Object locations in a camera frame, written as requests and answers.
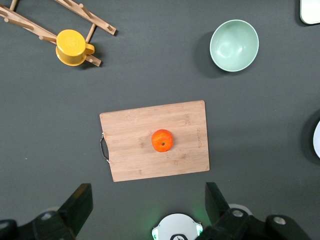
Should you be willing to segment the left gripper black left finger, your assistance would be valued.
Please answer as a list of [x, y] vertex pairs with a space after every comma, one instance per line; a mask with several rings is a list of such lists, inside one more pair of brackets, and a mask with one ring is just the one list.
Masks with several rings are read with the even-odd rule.
[[46, 211], [32, 221], [36, 240], [75, 240], [93, 210], [92, 185], [81, 184], [56, 211]]

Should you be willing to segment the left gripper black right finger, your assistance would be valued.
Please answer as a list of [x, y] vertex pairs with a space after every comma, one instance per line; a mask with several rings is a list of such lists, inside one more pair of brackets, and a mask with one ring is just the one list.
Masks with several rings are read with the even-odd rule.
[[205, 185], [205, 209], [211, 225], [198, 240], [264, 240], [264, 223], [239, 207], [230, 207], [214, 182]]

